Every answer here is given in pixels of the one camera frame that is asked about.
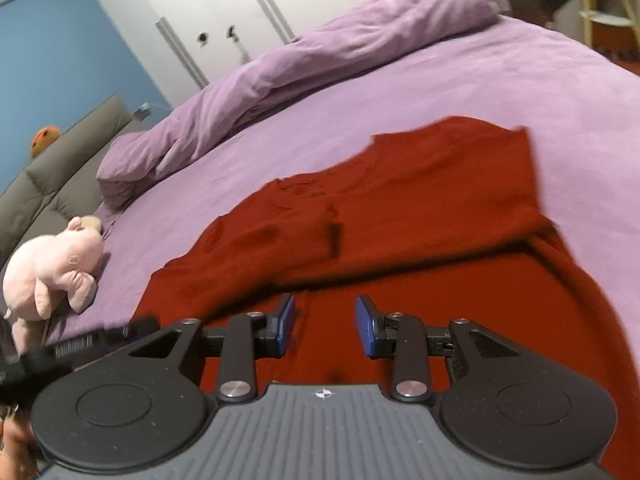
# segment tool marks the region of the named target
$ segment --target metal screw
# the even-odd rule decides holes
[[[251,386],[245,381],[227,381],[220,386],[220,393],[225,397],[242,397],[251,391]]]
[[[427,385],[420,381],[402,381],[396,384],[396,392],[403,397],[420,397],[427,392]]]

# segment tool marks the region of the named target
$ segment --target red sweater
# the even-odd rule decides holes
[[[281,292],[296,292],[300,316],[287,356],[258,362],[262,384],[387,384],[390,362],[360,347],[358,294],[430,325],[468,317],[606,387],[619,422],[604,465],[640,478],[640,390],[625,336],[540,212],[524,129],[450,118],[270,182],[153,273],[136,316],[223,324],[270,310]],[[204,389],[214,377],[208,364]]]

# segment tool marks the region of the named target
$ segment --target pink stuffed pig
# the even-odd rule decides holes
[[[23,243],[6,266],[2,282],[8,307],[5,317],[17,317],[12,336],[19,354],[37,346],[42,320],[49,319],[65,294],[77,313],[94,300],[97,286],[90,272],[102,257],[104,242],[99,220],[85,218],[89,219],[86,223],[80,217],[71,219],[55,236],[38,236]]]

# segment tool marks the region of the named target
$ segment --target orange plush toy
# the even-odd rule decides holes
[[[31,158],[40,155],[54,140],[60,136],[60,128],[57,126],[45,126],[41,129],[31,143]]]

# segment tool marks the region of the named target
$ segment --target bare skin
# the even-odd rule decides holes
[[[36,465],[28,443],[34,441],[28,421],[14,415],[2,425],[4,448],[0,452],[0,480],[31,480],[36,477]]]

